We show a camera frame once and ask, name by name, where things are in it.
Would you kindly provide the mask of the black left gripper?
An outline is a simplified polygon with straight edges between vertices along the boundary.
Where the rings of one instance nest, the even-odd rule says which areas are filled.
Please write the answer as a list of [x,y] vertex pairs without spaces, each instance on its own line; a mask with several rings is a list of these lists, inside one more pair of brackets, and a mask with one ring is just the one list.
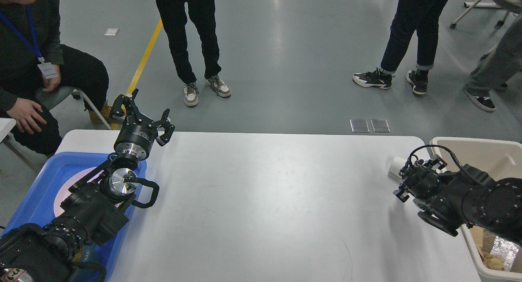
[[[159,146],[165,146],[170,142],[175,126],[168,117],[169,108],[165,109],[160,120],[152,122],[152,129],[141,126],[142,115],[135,104],[138,91],[134,89],[131,94],[116,97],[109,118],[121,128],[114,150],[118,154],[131,153],[137,158],[148,158],[154,140]],[[163,128],[163,134],[158,135],[157,128]]]

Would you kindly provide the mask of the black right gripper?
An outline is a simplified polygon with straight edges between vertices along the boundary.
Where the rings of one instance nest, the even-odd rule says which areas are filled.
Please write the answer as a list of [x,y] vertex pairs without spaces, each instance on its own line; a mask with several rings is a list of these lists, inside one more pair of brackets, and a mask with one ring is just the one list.
[[441,182],[438,171],[442,171],[447,167],[438,154],[427,160],[423,165],[411,166],[407,165],[402,168],[402,183],[393,191],[393,194],[405,203],[412,195],[420,200],[427,200],[430,197],[438,195],[444,187]]

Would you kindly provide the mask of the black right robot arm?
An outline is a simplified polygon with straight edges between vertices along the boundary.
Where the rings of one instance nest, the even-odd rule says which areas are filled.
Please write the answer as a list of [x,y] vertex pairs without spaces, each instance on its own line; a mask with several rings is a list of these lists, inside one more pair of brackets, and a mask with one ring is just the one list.
[[420,146],[403,159],[396,157],[389,172],[401,182],[393,194],[406,202],[411,196],[419,207],[418,216],[427,224],[455,237],[457,228],[465,225],[481,227],[497,236],[520,244],[521,179],[494,180],[485,171],[462,164],[455,152],[445,150],[458,171],[443,171],[447,162],[439,154],[429,160],[416,153],[427,148]]

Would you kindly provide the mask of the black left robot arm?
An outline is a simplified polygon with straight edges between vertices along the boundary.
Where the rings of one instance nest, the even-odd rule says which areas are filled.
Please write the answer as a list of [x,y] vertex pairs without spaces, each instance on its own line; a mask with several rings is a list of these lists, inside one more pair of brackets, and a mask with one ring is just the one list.
[[101,246],[129,222],[131,205],[149,208],[157,200],[159,185],[139,178],[135,170],[149,157],[153,142],[168,144],[175,130],[170,109],[160,120],[142,114],[135,104],[138,89],[119,95],[110,117],[123,126],[114,152],[70,188],[60,207],[64,210],[49,224],[24,224],[1,238],[2,282],[71,282],[81,269],[97,271],[97,282],[106,278],[100,263],[76,260],[86,243]]

